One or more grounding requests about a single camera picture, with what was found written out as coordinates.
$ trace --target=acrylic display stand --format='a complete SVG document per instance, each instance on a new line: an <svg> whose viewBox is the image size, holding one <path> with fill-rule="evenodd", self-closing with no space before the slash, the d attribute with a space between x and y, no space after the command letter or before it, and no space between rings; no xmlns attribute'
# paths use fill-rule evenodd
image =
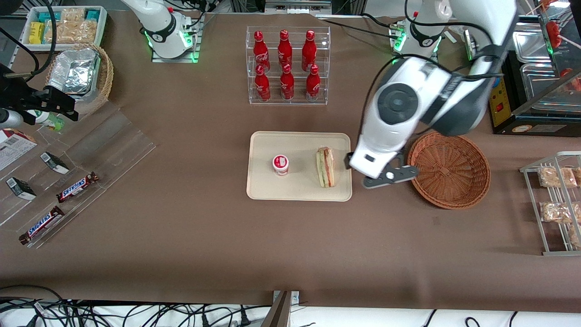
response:
<svg viewBox="0 0 581 327"><path fill-rule="evenodd" d="M520 169L520 172L525 175L526 186L529 190L537 223L539 224L539 230L541 232L541 238L543 239L545 249L543 255L581 255L581 249L571 244L571 240L569 239L569 232L573 232L576 233L579 240L581 240L581 231L579 230L580 226L578 224L581 222L581 217L575 215L572 205L573 202L581 201L581 194L579 187L565 187L563 175L560 170L561 167L579 166L581 166L581 151L565 151L558 152L553 157L541 159ZM542 187L539 185L538 171L542 167L555 167L561 187ZM540 203L549 201L564 203L569 208L569 212L572 213L571 217L573 218L573 221L577 221L578 223L543 222L541 220L543 213L541 212ZM547 241L547 235L551 234L560 234L563 240L564 249L557 249L549 244Z"/></svg>
<svg viewBox="0 0 581 327"><path fill-rule="evenodd" d="M278 43L281 30L289 31L289 41L292 45L292 74L295 77L295 97L284 100L281 97L281 65L278 63ZM319 96L315 102L306 99L306 81L308 72L301 68L303 44L308 30L315 32L317 44L317 59L321 78ZM262 102L256 91L256 61L254 60L254 32L263 33L264 42L268 47L270 70L266 73L270 82L270 100ZM331 28L330 27L266 27L249 26L246 29L246 70L248 72L248 100L251 104L265 105L326 105L329 97L329 67L331 62Z"/></svg>
<svg viewBox="0 0 581 327"><path fill-rule="evenodd" d="M14 242L18 242L20 235L57 205L65 216L27 244L35 248L42 246L155 148L111 102L78 122L65 119L60 131L41 127L29 135L37 145L0 170L0 229L14 231ZM50 169L40 158L45 151L59 157L70 171L62 175ZM98 182L58 203L57 194L91 172L99 177ZM27 182L36 198L26 201L16 197L6 184L11 177Z"/></svg>

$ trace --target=clear acrylic shelf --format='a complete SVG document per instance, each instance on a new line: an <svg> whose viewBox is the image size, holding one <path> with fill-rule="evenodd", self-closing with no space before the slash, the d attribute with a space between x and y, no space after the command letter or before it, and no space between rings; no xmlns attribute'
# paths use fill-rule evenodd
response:
<svg viewBox="0 0 581 327"><path fill-rule="evenodd" d="M42 246L155 148L110 102L78 122L67 121L59 132L42 127L31 136L37 146L0 171L0 229L13 231L14 241L18 242L20 235L58 206L64 217L27 244L35 248ZM50 169L40 158L45 151L59 157L69 172L62 175ZM57 194L91 172L99 177L96 183L58 203ZM36 198L32 201L17 198L6 185L11 177L27 182Z"/></svg>
<svg viewBox="0 0 581 327"><path fill-rule="evenodd" d="M281 30L289 31L289 41L292 45L292 74L295 77L295 97L284 100L281 97L280 77L282 69L278 63L278 43ZM306 99L306 80L309 73L301 69L302 50L308 30L315 32L317 44L317 59L321 78L319 96L315 102ZM270 100L262 102L256 91L254 78L256 61L254 60L254 32L263 33L264 42L268 47L270 70L266 73L270 82ZM251 104L262 105L326 105L329 98L329 68L331 67L331 28L330 27L267 27L248 26L246 29L246 71L248 73L248 100Z"/></svg>

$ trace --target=beige tray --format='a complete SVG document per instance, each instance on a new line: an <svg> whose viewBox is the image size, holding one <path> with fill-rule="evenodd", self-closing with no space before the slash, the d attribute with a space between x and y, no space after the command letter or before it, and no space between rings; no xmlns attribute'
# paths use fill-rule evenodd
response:
<svg viewBox="0 0 581 327"><path fill-rule="evenodd" d="M315 155L320 147L333 149L336 186L319 184ZM345 155L351 151L349 136L342 133L257 131L250 138L246 194L254 200L347 201L351 198L351 170ZM289 173L277 176L272 159L289 158Z"/></svg>

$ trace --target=brown woven basket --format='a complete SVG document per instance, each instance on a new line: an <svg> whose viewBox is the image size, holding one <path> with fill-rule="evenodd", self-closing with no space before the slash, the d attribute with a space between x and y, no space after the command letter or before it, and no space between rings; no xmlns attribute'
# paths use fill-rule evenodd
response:
<svg viewBox="0 0 581 327"><path fill-rule="evenodd" d="M412 184L426 200L445 209L467 209L490 187L490 166L480 149L464 136L431 132L410 149L409 165L419 169Z"/></svg>
<svg viewBox="0 0 581 327"><path fill-rule="evenodd" d="M99 94L97 97L89 102L77 102L74 109L79 113L79 115L90 115L97 109L101 108L109 98L109 93L111 92L111 86L113 85L113 63L105 50L101 47L97 47L94 44L76 44L73 50L82 50L86 48L91 48L99 53L101 56L101 64L99 65L99 76L97 77L97 90ZM48 75L46 76L46 83L51 78L52 69L55 67L55 60L53 59L51 65L48 68Z"/></svg>

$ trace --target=bottle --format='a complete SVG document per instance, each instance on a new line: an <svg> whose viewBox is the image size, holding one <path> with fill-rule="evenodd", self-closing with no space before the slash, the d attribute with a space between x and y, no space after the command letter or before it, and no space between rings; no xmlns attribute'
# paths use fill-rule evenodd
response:
<svg viewBox="0 0 581 327"><path fill-rule="evenodd" d="M264 43L264 38L261 31L254 32L254 58L256 64L264 68L264 72L268 73L270 70L270 61L268 60L268 47Z"/></svg>
<svg viewBox="0 0 581 327"><path fill-rule="evenodd" d="M289 42L289 31L281 31L281 42L278 44L278 62L281 67L289 64L292 68L292 46Z"/></svg>
<svg viewBox="0 0 581 327"><path fill-rule="evenodd" d="M311 66L311 73L307 76L307 101L315 102L319 95L319 84L321 84L321 78L319 77L319 66L313 64Z"/></svg>
<svg viewBox="0 0 581 327"><path fill-rule="evenodd" d="M281 96L290 100L295 96L295 77L292 76L291 66L287 63L282 67Z"/></svg>
<svg viewBox="0 0 581 327"><path fill-rule="evenodd" d="M29 114L36 117L35 123L46 126L49 130L61 130L64 126L64 120L53 115L51 112L40 110L26 110Z"/></svg>
<svg viewBox="0 0 581 327"><path fill-rule="evenodd" d="M270 99L270 83L268 77L264 74L264 67L256 66L256 77L254 78L256 84L256 91L259 95L259 100L266 102Z"/></svg>
<svg viewBox="0 0 581 327"><path fill-rule="evenodd" d="M317 57L317 45L315 44L315 32L308 30L307 39L303 45L303 62L301 67L305 72L311 69L311 65L315 63Z"/></svg>

